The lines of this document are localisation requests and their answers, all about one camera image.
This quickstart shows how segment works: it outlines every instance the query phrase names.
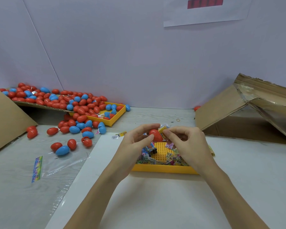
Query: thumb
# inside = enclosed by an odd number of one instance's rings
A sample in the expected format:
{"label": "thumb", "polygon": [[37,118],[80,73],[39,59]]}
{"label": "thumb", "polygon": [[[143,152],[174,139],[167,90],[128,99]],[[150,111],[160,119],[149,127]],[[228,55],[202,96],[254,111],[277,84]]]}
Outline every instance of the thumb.
{"label": "thumb", "polygon": [[140,149],[142,149],[143,147],[150,145],[150,143],[153,141],[154,137],[155,136],[153,134],[151,134],[147,138],[144,138],[143,140],[138,141],[135,144],[138,147],[140,147]]}
{"label": "thumb", "polygon": [[178,144],[180,142],[182,142],[182,140],[176,135],[174,134],[173,132],[171,132],[170,130],[164,130],[163,133],[165,134],[165,136],[170,139],[171,142],[174,143],[174,145],[177,147]]}

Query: hand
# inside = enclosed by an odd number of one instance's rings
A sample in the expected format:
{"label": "hand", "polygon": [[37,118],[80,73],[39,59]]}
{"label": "hand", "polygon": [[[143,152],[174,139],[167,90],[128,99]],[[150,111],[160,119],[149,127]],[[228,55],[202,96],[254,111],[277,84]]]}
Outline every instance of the hand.
{"label": "hand", "polygon": [[130,173],[143,147],[150,145],[153,141],[153,134],[149,136],[143,134],[159,127],[160,124],[140,125],[125,134],[118,150],[106,168],[111,173],[114,173],[118,182],[122,181]]}
{"label": "hand", "polygon": [[200,175],[217,166],[206,137],[199,128],[176,126],[163,131],[179,150],[180,156]]}

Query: red label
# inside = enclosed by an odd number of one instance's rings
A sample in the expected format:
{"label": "red label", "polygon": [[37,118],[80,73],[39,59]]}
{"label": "red label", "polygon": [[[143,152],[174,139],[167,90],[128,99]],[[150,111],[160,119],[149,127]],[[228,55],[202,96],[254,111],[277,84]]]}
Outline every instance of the red label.
{"label": "red label", "polygon": [[224,0],[189,0],[187,2],[188,9],[210,7],[216,5],[222,5]]}

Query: left hand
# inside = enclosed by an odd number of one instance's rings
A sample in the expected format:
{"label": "left hand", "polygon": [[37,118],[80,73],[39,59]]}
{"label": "left hand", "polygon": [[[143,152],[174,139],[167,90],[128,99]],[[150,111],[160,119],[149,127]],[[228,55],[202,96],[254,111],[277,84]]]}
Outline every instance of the left hand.
{"label": "left hand", "polygon": [[142,148],[150,145],[154,139],[154,135],[143,135],[145,132],[149,132],[151,129],[158,129],[160,124],[146,124],[126,133],[118,150],[113,156],[111,162],[106,169],[114,174],[115,181],[122,181],[132,170]]}

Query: paper sign on wall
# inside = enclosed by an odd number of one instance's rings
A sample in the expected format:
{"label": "paper sign on wall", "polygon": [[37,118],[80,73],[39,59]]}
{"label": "paper sign on wall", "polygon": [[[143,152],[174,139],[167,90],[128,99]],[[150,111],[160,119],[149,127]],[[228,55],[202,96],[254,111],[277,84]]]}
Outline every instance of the paper sign on wall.
{"label": "paper sign on wall", "polygon": [[245,19],[251,0],[164,0],[164,27]]}

